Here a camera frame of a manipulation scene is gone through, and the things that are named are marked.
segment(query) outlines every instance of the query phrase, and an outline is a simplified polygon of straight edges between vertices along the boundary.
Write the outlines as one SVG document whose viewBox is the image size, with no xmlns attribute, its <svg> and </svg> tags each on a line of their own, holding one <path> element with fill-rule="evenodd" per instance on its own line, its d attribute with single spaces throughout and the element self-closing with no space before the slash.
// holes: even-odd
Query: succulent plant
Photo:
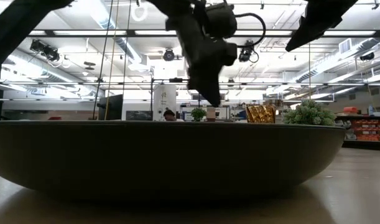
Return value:
<svg viewBox="0 0 380 224">
<path fill-rule="evenodd" d="M 206 111 L 201 108 L 195 108 L 191 111 L 191 116 L 195 121 L 201 121 L 201 119 L 206 116 Z"/>
<path fill-rule="evenodd" d="M 284 123 L 334 126 L 335 118 L 332 111 L 322 108 L 321 103 L 305 100 L 295 110 L 289 110 L 284 114 Z"/>
</svg>

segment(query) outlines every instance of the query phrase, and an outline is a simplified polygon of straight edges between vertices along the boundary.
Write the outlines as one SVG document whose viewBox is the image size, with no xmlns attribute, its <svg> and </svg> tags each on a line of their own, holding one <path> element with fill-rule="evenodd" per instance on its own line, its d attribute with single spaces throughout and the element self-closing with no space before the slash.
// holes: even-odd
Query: desk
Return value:
<svg viewBox="0 0 380 224">
<path fill-rule="evenodd" d="M 203 208 L 64 202 L 0 178 L 0 224 L 17 223 L 380 224 L 380 151 L 342 149 L 321 174 L 274 198 Z"/>
</svg>

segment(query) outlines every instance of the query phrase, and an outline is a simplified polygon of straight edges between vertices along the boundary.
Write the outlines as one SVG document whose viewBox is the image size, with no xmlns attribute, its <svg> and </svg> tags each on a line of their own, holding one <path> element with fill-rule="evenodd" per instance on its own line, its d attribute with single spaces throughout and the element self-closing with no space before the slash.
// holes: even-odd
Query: gold foil container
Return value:
<svg viewBox="0 0 380 224">
<path fill-rule="evenodd" d="M 276 107 L 274 105 L 252 105 L 246 107 L 249 123 L 272 124 L 276 122 Z"/>
</svg>

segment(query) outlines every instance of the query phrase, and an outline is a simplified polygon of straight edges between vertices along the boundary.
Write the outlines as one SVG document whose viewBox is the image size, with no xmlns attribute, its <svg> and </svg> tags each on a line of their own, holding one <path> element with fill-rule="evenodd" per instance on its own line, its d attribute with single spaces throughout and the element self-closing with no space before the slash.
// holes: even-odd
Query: computer monitor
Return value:
<svg viewBox="0 0 380 224">
<path fill-rule="evenodd" d="M 152 112 L 126 111 L 126 121 L 152 121 Z"/>
<path fill-rule="evenodd" d="M 99 120 L 120 120 L 122 119 L 122 105 L 123 96 L 115 95 L 107 98 L 100 98 L 100 102 L 97 104 L 98 107 L 98 119 Z"/>
</svg>

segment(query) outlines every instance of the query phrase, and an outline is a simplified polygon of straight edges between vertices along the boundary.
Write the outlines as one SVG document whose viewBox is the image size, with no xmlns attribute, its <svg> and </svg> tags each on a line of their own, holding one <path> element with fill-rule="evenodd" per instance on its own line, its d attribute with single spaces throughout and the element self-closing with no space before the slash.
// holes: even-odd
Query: large dark bowl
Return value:
<svg viewBox="0 0 380 224">
<path fill-rule="evenodd" d="M 279 124 L 0 122 L 0 176 L 77 199 L 245 198 L 318 174 L 344 135 Z"/>
</svg>

